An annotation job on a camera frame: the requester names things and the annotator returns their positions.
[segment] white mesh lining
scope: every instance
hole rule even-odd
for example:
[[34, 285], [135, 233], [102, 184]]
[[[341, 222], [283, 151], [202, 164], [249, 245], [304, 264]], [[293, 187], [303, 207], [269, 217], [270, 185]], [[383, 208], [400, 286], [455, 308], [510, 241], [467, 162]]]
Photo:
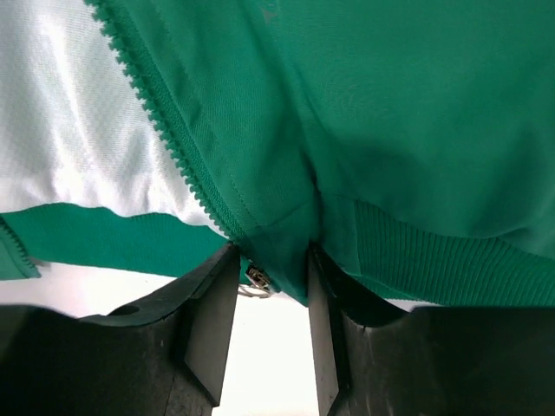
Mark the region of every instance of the white mesh lining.
[[50, 203], [212, 223], [82, 0], [0, 2], [0, 212]]

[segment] white surface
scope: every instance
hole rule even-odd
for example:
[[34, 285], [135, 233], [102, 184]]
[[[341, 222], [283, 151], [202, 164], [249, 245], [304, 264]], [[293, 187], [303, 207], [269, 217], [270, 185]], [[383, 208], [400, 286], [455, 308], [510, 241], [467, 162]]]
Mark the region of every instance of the white surface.
[[[0, 282], [0, 303], [36, 304], [73, 316], [107, 314], [172, 281], [59, 263], [40, 271], [40, 279]], [[317, 416], [308, 309], [287, 296], [238, 298], [222, 403], [213, 415]]]
[[0, 1], [0, 212], [65, 202], [212, 223], [83, 0]]

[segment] green jacket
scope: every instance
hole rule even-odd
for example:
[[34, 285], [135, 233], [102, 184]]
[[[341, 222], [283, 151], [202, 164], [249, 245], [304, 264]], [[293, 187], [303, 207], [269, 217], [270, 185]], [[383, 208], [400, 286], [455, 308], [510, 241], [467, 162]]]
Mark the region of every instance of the green jacket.
[[[318, 242], [382, 296], [555, 304], [553, 1], [87, 3], [196, 198], [279, 289], [305, 300]], [[224, 241], [102, 207], [2, 219], [32, 257], [169, 276]]]

